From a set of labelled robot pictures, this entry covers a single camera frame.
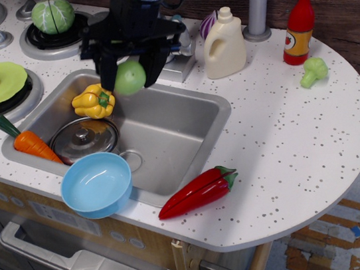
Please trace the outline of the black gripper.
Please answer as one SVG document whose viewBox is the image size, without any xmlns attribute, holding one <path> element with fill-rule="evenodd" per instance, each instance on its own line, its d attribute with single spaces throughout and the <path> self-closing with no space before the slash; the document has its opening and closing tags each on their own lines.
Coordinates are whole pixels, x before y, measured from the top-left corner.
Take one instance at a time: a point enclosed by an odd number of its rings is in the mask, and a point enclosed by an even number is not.
<svg viewBox="0 0 360 270">
<path fill-rule="evenodd" d="M 113 91 L 117 76 L 117 59 L 139 55 L 145 72 L 145 84 L 155 84 L 167 57 L 181 47 L 185 25 L 163 19 L 159 8 L 164 0 L 130 0 L 110 5 L 108 14 L 90 23 L 80 32 L 80 58 L 98 63 L 102 88 Z"/>
</svg>

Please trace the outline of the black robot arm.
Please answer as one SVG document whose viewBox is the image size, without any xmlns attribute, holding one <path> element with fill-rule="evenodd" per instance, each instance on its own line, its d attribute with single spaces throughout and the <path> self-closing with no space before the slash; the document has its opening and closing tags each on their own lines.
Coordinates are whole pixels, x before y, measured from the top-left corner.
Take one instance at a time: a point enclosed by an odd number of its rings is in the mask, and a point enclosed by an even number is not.
<svg viewBox="0 0 360 270">
<path fill-rule="evenodd" d="M 102 87 L 112 91 L 117 60 L 137 56 L 144 68 L 144 86 L 156 82 L 169 55 L 186 51 L 181 35 L 186 27 L 180 21 L 162 19 L 160 7 L 176 9 L 165 0 L 110 0 L 107 16 L 80 32 L 81 59 L 92 59 Z"/>
</svg>

